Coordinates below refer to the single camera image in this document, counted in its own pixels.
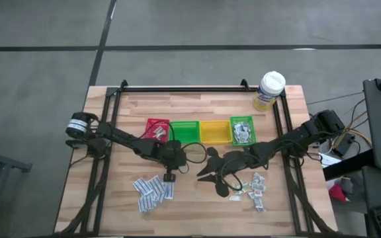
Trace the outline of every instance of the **wooden tabletop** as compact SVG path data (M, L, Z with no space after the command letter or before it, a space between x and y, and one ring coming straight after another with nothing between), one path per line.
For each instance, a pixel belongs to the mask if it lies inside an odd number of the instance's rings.
M105 91L106 87L90 87L84 111L101 117ZM296 128L302 122L309 120L302 87L286 86L286 94L292 123ZM148 118L229 120L230 116L252 115L257 141L275 139L277 132L273 110L266 112L255 110L251 104L253 95L253 93L122 93L116 126L138 136L144 132ZM286 131L282 107L279 108L283 129ZM231 144L213 146L220 155L230 150L241 149ZM75 151L72 161L81 158L85 153L84 149ZM56 231L65 228L83 205L91 164L91 159L85 159L69 170ZM189 172L185 175L175 171L177 180L174 199L166 200L153 211L143 214L138 211L140 193L135 190L132 183L141 177L146 180L154 175L162 177L165 169L157 163L141 159L122 145L114 145L100 235L294 234L280 153L270 160L268 171L261 167L237 173L243 182L249 182L254 172L266 178L267 191L262 197L266 212L256 212L253 201L247 194L242 195L241 202L229 201L228 198L216 194L213 183L197 182L196 174L205 164L190 164ZM305 158L302 171L308 198L314 209L328 226L337 229L320 163ZM234 182L233 177L229 177L228 181ZM301 206L299 213L300 220L305 226Z

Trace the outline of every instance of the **red object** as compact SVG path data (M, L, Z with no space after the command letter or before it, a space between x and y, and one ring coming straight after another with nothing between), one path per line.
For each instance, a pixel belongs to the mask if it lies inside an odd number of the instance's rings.
M329 194L332 198L338 199L341 202L347 202L345 199L345 195L343 195L342 188L338 184L333 185L329 189Z
M159 126L161 126L161 128L163 128L165 130L165 135L162 136L160 140L164 141L164 142L168 141L169 140L169 129L170 129L169 123L170 123L169 119L148 118L148 121L146 122L146 128L145 128L146 134L144 135L144 138L157 139L154 137L155 133L153 131L155 131Z

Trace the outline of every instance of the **concrete floor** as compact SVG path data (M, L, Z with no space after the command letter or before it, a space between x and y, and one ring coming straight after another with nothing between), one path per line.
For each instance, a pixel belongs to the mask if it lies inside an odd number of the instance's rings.
M97 46L109 3L0 0L0 46ZM381 0L121 0L106 44L381 44ZM71 155L64 130L83 107L95 55L0 52L0 153L33 163L10 177L0 236L51 234ZM334 109L347 123L362 95L316 102L381 78L381 50L105 52L96 84L257 84L270 70L303 85L311 113ZM362 217L345 208L337 216L354 221L339 222L341 231L360 235Z

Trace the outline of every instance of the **red tray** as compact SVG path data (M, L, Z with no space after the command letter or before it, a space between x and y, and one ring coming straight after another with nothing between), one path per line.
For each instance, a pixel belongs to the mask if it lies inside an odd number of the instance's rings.
M166 134L161 137L161 141L164 141L164 142L168 141L169 140L169 123L170 123L169 119L148 118L148 121L146 122L146 128L145 128L145 131L147 132L144 138L157 139L154 137L155 133L153 131L155 131L158 128L158 126L161 126L166 132Z

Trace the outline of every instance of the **black robotic arm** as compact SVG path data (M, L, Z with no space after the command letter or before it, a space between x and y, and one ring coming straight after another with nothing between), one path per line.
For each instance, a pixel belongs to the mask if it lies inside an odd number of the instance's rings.
M77 144L85 144L87 154L95 158L105 156L109 143L114 142L126 146L141 158L164 165L167 169L167 173L164 175L165 182L174 182L175 175L171 171L186 165L186 153L181 148L180 141L173 140L164 143L151 138L137 138L107 122L99 122L93 130L91 127L93 121L99 121L94 114L74 113L65 130L67 135L73 139L67 140L65 143L72 148L77 148Z
M241 188L236 189L230 186L224 180L226 175L236 177L236 172L246 168L264 167L268 169L269 159L282 149L288 149L291 156L303 157L310 144L317 141L322 143L328 138L334 138L344 129L342 121L334 111L324 110L283 136L269 142L258 142L246 146L243 151L227 152L223 158L213 147L210 147L207 149L210 156L207 166L197 174L198 176L209 175L199 178L198 181L215 183L217 194L226 197L229 195L229 188L241 190Z

